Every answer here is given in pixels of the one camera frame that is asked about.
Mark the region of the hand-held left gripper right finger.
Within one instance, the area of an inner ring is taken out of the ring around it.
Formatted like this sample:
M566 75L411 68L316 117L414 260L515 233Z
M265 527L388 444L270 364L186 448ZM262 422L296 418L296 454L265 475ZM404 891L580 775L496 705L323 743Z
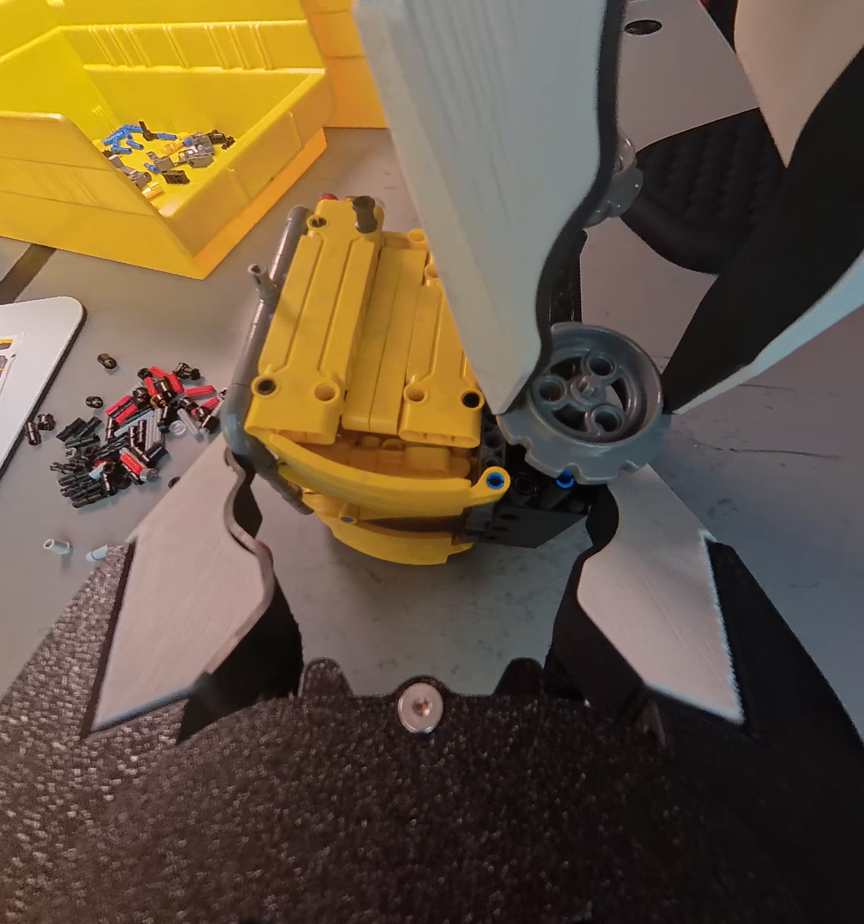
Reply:
M563 678L611 715L664 699L741 728L712 535L650 465L611 481L584 530L549 644Z

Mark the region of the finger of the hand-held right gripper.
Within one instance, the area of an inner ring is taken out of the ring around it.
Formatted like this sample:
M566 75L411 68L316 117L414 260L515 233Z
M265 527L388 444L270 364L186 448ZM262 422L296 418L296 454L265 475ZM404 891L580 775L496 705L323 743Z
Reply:
M687 411L864 304L864 47L820 97L772 209L709 283L661 371Z
M611 186L623 0L361 0L358 36L464 351L509 411Z

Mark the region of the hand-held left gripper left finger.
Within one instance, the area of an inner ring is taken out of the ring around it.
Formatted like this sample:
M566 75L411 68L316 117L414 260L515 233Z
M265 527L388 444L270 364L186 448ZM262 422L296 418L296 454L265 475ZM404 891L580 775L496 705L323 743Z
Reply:
M253 469L211 445L125 549L86 729L186 702L182 739L302 682L302 631L257 539Z

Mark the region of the yellow black lego model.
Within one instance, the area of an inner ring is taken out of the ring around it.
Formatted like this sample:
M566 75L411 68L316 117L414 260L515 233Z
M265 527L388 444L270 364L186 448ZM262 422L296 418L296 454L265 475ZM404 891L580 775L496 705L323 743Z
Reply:
M424 230L373 199L287 215L221 428L229 458L375 559L437 564L473 542L540 549L600 485L543 475L503 441Z

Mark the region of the heap of small lego parts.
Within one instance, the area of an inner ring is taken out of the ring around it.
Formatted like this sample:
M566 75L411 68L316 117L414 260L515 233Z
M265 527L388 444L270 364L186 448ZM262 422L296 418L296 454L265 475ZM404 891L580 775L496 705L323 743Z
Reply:
M121 121L93 142L100 152L147 199L192 182L192 171L211 168L218 152L235 144L221 129L164 132L147 121Z

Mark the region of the yellow parts bin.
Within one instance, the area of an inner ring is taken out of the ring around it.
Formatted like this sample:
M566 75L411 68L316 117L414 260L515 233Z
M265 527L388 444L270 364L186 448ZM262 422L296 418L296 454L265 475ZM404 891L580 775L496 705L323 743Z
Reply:
M304 0L307 21L323 55L333 88L326 128L385 129L377 88L356 28L353 0Z
M333 90L296 0L0 1L0 235L205 277L323 152ZM147 202L121 121L235 144Z

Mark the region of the pile of black red pins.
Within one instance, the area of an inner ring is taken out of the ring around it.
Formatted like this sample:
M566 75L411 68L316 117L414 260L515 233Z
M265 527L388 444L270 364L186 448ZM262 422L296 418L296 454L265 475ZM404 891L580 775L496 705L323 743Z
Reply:
M199 367L145 364L117 401L86 397L91 418L56 428L61 454L49 465L70 508L108 502L127 488L151 485L171 461L171 444L218 435L226 390Z

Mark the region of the white book stand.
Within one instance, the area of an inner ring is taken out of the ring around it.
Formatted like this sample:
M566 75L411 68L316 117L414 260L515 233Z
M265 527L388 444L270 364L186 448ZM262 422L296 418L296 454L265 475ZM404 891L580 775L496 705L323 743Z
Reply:
M0 478L36 418L81 323L86 307L70 294L0 304L0 334L24 333L0 391Z

